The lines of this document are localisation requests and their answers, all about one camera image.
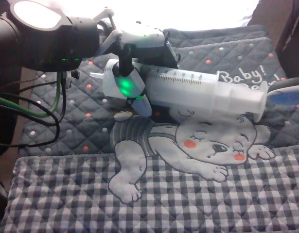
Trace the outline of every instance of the orange cheek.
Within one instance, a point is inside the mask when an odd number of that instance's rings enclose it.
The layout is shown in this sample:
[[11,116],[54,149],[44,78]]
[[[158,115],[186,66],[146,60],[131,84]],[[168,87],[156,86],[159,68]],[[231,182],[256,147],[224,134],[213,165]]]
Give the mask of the orange cheek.
[[197,146],[197,144],[192,141],[192,140],[186,140],[184,142],[184,145],[187,147],[187,148],[195,148]]
[[236,154],[234,156],[235,160],[237,161],[242,161],[242,160],[245,160],[246,156],[244,154]]

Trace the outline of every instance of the bear's face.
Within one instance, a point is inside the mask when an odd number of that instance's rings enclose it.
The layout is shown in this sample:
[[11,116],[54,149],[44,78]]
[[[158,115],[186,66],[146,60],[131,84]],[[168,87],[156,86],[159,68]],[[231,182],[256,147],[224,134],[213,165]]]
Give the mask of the bear's face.
[[245,117],[184,122],[176,132],[176,143],[192,159],[217,165],[239,165],[257,131]]

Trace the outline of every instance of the quilted mat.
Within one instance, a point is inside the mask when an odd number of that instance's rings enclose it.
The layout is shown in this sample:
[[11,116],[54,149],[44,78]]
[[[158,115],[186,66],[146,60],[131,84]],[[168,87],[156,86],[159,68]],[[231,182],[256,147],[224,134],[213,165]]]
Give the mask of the quilted mat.
[[[285,79],[261,26],[170,32],[180,69],[252,89]],[[19,151],[0,232],[299,232],[299,105],[267,103],[258,123],[158,106],[143,118],[88,76],[109,58],[81,63],[59,140]],[[28,121],[22,142],[54,133]]]

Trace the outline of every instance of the bear's nose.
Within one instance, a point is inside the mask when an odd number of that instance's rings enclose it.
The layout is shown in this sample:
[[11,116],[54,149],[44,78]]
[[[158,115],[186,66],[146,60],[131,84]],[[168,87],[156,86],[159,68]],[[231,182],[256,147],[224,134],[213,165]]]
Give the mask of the bear's nose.
[[227,148],[222,146],[222,145],[219,145],[219,144],[214,144],[212,146],[213,150],[216,152],[216,153],[219,153],[219,152],[225,152],[227,151]]

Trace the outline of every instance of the large plastic syringe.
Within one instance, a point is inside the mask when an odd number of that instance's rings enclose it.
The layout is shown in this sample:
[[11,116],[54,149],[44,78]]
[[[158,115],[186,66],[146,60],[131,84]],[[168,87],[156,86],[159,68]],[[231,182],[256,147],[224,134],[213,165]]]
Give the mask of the large plastic syringe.
[[[112,72],[117,62],[110,59],[104,74],[90,75],[103,79],[106,96],[126,99],[117,87]],[[252,90],[244,85],[218,81],[219,72],[214,75],[139,63],[133,65],[145,80],[147,96],[152,104],[207,114],[213,111],[232,114],[251,112],[256,122],[263,115],[268,90],[265,81],[258,90]]]

